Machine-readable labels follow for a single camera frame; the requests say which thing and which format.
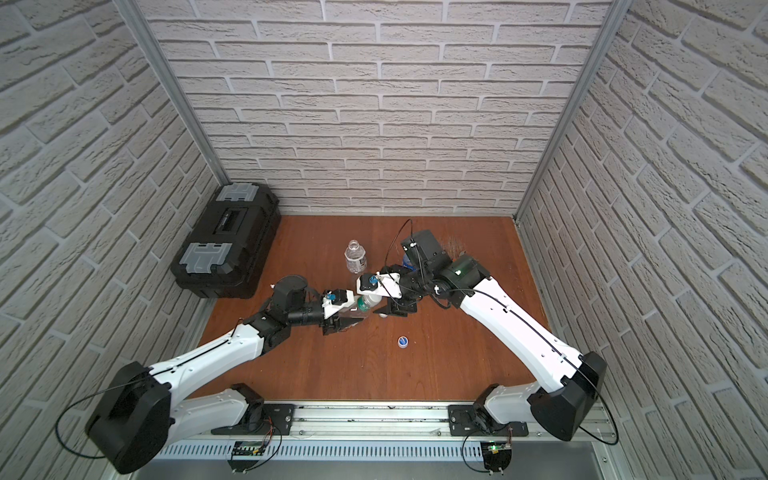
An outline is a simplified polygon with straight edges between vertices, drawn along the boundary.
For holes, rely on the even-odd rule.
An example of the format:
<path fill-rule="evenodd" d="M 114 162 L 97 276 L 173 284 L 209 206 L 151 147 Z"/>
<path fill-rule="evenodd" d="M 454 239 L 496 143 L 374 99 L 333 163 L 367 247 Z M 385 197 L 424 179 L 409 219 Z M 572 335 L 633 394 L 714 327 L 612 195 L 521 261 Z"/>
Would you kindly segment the grey white bottle cap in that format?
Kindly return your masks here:
<path fill-rule="evenodd" d="M 362 294 L 361 299 L 368 309 L 372 309 L 382 301 L 383 297 L 377 294 Z"/>

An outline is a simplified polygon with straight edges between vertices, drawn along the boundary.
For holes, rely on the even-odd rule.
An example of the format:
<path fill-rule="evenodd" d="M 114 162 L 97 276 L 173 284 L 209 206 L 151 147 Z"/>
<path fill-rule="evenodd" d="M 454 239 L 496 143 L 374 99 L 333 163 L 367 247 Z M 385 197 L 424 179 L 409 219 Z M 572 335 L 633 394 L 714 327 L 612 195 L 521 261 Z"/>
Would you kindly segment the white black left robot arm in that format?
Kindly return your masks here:
<path fill-rule="evenodd" d="M 366 308 L 363 296 L 351 290 L 318 294 L 304 277 L 284 277 L 261 308 L 231 331 L 169 360 L 121 368 L 93 410 L 85 434 L 119 473 L 127 474 L 164 447 L 200 433 L 258 433 L 267 426 L 264 400 L 251 387 L 238 383 L 204 397 L 194 392 L 274 350 L 295 326 L 340 332 L 360 322 Z"/>

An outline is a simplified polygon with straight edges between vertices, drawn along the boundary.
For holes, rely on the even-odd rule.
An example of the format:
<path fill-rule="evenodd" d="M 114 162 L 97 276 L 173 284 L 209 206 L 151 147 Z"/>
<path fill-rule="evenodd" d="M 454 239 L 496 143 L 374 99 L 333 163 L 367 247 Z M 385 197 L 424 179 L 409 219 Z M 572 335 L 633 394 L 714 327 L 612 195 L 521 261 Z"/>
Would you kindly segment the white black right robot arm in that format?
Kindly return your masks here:
<path fill-rule="evenodd" d="M 502 289 L 469 255 L 411 268 L 393 266 L 377 276 L 387 297 L 385 315 L 406 316 L 420 300 L 435 296 L 490 331 L 531 372 L 530 384 L 492 384 L 475 400 L 471 415 L 486 433 L 512 422 L 536 422 L 553 437 L 569 441 L 599 399 L 607 371 L 595 352 L 581 353 L 558 339 Z"/>

